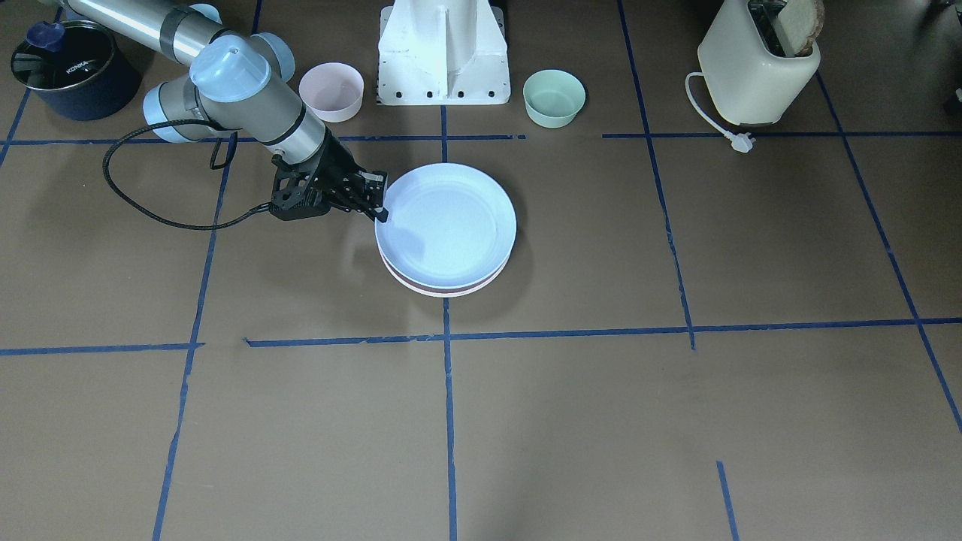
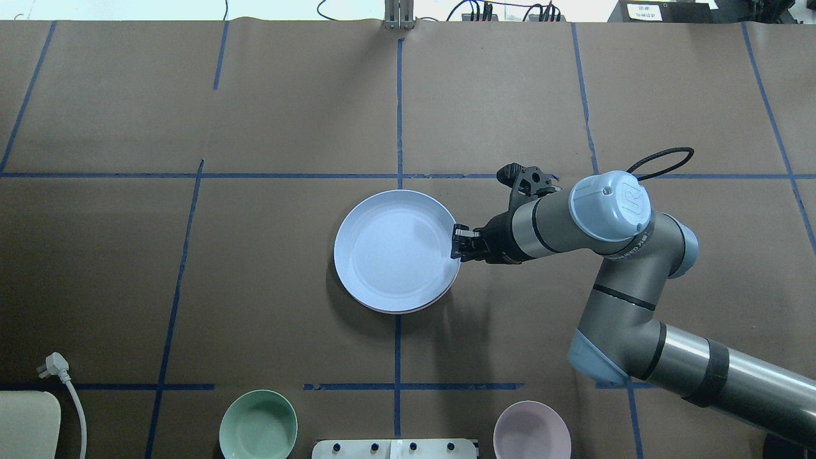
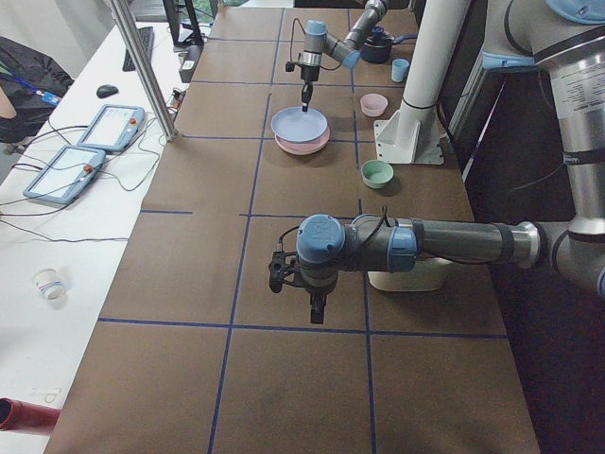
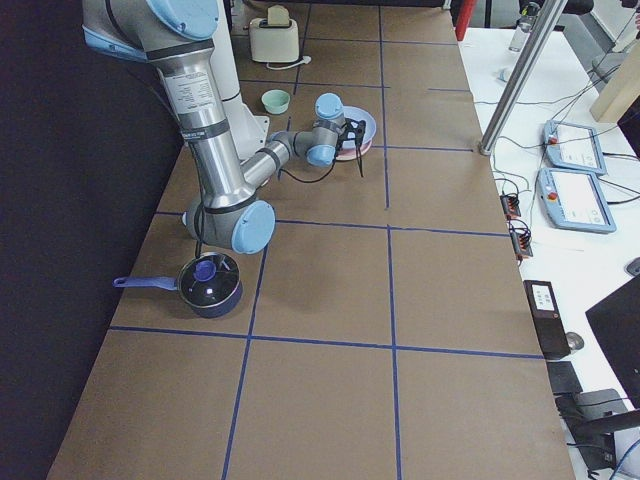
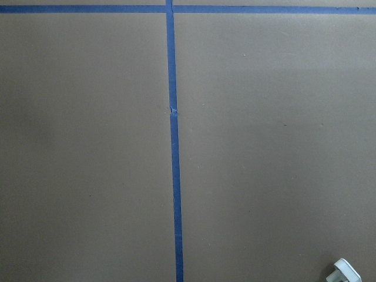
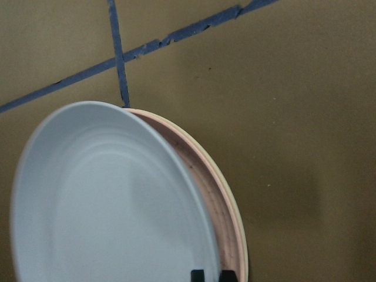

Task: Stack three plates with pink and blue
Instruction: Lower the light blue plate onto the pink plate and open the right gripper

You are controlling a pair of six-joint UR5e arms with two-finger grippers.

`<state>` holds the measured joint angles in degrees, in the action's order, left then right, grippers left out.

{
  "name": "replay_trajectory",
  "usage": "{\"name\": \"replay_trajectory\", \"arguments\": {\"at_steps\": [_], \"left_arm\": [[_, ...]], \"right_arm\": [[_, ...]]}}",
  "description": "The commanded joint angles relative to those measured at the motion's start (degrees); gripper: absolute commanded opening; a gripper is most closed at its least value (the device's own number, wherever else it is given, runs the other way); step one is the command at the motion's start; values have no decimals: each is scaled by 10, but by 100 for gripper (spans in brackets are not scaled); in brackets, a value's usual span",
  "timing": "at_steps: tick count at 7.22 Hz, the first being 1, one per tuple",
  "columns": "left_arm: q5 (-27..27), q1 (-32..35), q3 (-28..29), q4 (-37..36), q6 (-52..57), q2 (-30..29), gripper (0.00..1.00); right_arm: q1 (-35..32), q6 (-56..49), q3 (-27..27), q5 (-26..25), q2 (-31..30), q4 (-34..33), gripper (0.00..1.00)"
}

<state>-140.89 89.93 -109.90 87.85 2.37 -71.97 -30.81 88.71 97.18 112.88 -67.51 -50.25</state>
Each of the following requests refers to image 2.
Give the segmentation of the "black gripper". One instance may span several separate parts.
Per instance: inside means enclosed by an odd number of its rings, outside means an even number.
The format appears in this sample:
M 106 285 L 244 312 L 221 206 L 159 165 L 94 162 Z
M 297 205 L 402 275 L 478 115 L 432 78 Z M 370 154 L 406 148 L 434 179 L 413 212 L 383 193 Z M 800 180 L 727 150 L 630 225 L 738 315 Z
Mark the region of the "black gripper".
M 504 212 L 474 230 L 464 224 L 455 224 L 452 240 L 475 239 L 475 241 L 472 244 L 452 243 L 451 259 L 501 265 L 520 265 L 530 261 L 531 257 L 521 249 L 513 237 L 512 221 L 512 212 Z

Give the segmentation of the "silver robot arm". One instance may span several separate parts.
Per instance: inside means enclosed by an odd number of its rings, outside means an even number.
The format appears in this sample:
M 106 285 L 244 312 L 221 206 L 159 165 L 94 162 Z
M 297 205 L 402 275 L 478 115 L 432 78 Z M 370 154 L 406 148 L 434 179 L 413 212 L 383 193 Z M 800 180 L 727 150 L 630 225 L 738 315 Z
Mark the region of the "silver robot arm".
M 589 175 L 568 191 L 508 164 L 506 212 L 480 228 L 455 224 L 451 257 L 519 265 L 589 249 L 602 257 L 569 346 L 571 366 L 597 383 L 635 378 L 814 450 L 814 381 L 655 319 L 667 280 L 696 263 L 699 242 L 656 212 L 628 171 Z

